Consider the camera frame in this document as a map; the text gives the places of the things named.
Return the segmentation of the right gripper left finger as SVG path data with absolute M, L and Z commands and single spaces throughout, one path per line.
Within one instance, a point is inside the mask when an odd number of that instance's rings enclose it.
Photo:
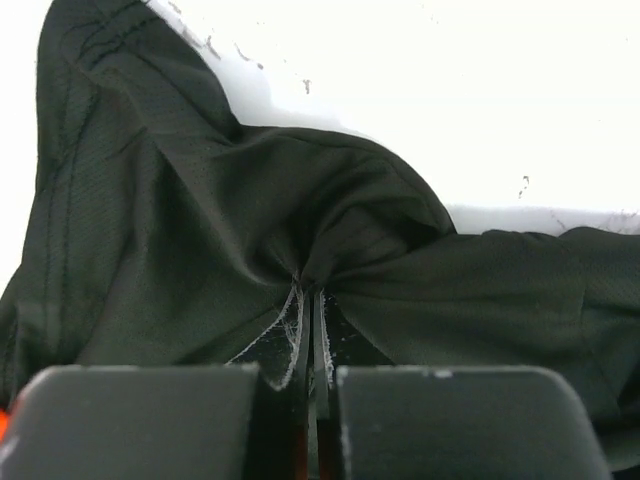
M 49 368 L 1 440 L 5 479 L 302 479 L 306 298 L 224 364 Z

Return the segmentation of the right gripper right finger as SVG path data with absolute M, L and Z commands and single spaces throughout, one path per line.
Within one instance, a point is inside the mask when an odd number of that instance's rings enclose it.
M 607 479 L 571 386 L 531 366 L 395 365 L 313 299 L 323 479 Z

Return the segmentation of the orange t shirt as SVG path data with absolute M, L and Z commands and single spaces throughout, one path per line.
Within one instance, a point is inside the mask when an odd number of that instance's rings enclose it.
M 12 405 L 8 404 L 2 406 L 0 410 L 0 440 L 3 440 L 6 436 L 6 432 L 9 428 L 12 414 Z

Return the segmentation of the black t shirt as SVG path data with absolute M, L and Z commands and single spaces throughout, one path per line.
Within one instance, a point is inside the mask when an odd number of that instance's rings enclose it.
M 399 364 L 534 365 L 581 397 L 614 472 L 639 465 L 639 239 L 461 234 L 369 140 L 234 116 L 140 1 L 55 1 L 38 164 L 1 298 L 1 404 L 65 364 L 226 362 L 304 293 Z

